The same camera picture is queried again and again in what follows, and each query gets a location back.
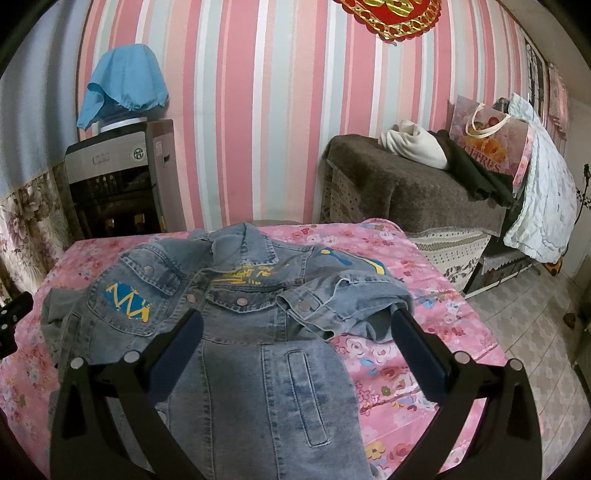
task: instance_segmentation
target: wall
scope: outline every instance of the wall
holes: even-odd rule
[[[443,0],[435,28],[398,45],[332,0],[93,0],[79,104],[100,56],[133,42],[170,90],[189,227],[317,219],[331,137],[445,128],[458,94],[527,91],[521,30],[495,0]]]
[[[558,20],[537,0],[502,0],[536,43],[545,59],[557,66],[569,95],[591,105],[591,70]]]
[[[566,144],[564,159],[573,174],[577,188],[583,191],[585,182],[583,166],[591,164],[591,106],[573,98],[569,102],[569,140]],[[564,257],[563,270],[575,280],[581,288],[586,288],[591,281],[591,261],[585,261],[591,255],[591,211],[584,208],[577,225],[570,237],[569,252]]]

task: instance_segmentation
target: pink striped wall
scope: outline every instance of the pink striped wall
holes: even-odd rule
[[[210,229],[316,220],[332,136],[445,128],[456,95],[492,103],[527,78],[522,31],[495,0],[442,0],[436,27],[397,45],[332,0],[94,0],[79,105],[100,56],[134,42],[170,91],[187,224]]]

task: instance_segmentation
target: blue and yellow patch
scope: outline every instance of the blue and yellow patch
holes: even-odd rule
[[[353,265],[353,262],[351,260],[348,260],[347,258],[338,256],[337,253],[341,253],[338,250],[333,250],[332,248],[323,248],[322,250],[320,250],[320,253],[323,255],[330,255],[331,257],[335,257],[339,262],[341,262],[343,265],[347,265],[348,267]],[[377,273],[379,273],[380,275],[386,274],[386,267],[384,266],[384,264],[382,262],[380,262],[380,260],[374,260],[373,258],[360,257],[359,255],[353,255],[353,254],[348,254],[348,255],[350,255],[351,257],[357,258],[358,260],[363,260],[364,262],[367,262],[372,267],[374,267],[375,271]]]
[[[138,291],[121,282],[113,283],[103,292],[109,305],[118,312],[127,315],[131,320],[141,320],[146,323],[150,317],[150,304],[145,301]]]

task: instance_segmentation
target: side pocket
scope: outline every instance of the side pocket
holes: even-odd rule
[[[329,442],[329,438],[320,416],[306,354],[302,351],[289,352],[287,363],[290,368],[291,388],[300,410],[308,442],[311,446],[324,445]]]

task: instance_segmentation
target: pink floral bedsheet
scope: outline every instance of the pink floral bedsheet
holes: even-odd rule
[[[415,299],[415,318],[451,351],[503,365],[505,355],[489,329],[452,285],[423,257],[401,229],[387,220],[360,224],[282,225],[261,228],[271,238],[296,244],[327,245],[375,258],[404,280]],[[167,234],[184,237],[186,233]],[[19,350],[0,365],[0,408],[31,459],[48,475],[49,394],[58,388],[56,370],[40,332],[43,298],[52,287],[84,288],[118,255],[149,236],[94,239],[75,243],[35,294],[33,311],[16,332]],[[367,457],[387,478],[404,460],[436,412],[409,372],[396,345],[344,335],[332,342],[349,371],[359,401],[359,422]],[[482,413],[475,404],[444,468],[462,460]]]

